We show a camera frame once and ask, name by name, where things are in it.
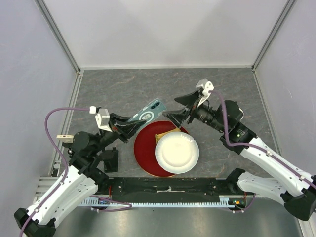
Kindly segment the black smartphone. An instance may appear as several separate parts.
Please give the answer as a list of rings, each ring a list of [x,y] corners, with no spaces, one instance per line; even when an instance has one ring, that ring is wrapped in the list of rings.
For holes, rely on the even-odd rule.
[[[166,111],[166,106],[160,99],[156,98],[149,104],[147,104],[144,108],[142,108],[139,112],[137,112],[128,121],[145,120],[146,123],[140,127],[140,131],[147,125],[149,125],[151,122],[156,120],[160,115],[162,115],[164,111]]]

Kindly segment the black folding phone stand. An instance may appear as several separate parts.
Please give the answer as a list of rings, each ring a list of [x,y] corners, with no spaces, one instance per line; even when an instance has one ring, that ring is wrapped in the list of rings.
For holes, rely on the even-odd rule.
[[[105,173],[118,172],[119,170],[119,151],[116,147],[111,150],[104,150],[99,154],[101,161],[104,164],[103,171]]]

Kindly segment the pink case smartphone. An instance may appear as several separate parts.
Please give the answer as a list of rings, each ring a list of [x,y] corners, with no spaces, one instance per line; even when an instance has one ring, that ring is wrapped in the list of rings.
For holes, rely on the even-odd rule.
[[[57,135],[56,139],[63,143],[71,144],[73,143],[74,136],[73,135]]]

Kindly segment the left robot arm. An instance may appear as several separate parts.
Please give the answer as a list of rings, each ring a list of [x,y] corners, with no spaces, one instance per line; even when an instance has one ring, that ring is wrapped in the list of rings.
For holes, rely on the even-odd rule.
[[[19,235],[28,237],[51,237],[61,222],[86,198],[104,194],[108,190],[108,175],[98,164],[117,156],[116,149],[105,148],[120,139],[127,142],[145,123],[129,117],[109,113],[107,109],[88,108],[99,128],[99,133],[78,132],[69,148],[70,161],[65,170],[44,195],[28,208],[19,208],[14,218],[20,228]]]

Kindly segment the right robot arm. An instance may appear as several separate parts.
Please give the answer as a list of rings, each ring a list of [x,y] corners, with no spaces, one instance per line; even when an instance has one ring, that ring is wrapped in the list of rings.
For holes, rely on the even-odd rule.
[[[273,177],[273,180],[257,177],[243,169],[236,168],[227,178],[226,188],[231,194],[250,192],[272,199],[284,206],[294,217],[308,221],[316,210],[316,177],[287,161],[251,129],[241,123],[243,111],[232,100],[225,100],[219,91],[221,105],[217,110],[204,105],[202,91],[177,97],[175,101],[184,105],[177,111],[166,111],[163,115],[176,127],[183,122],[197,119],[221,132],[223,145],[257,164]]]

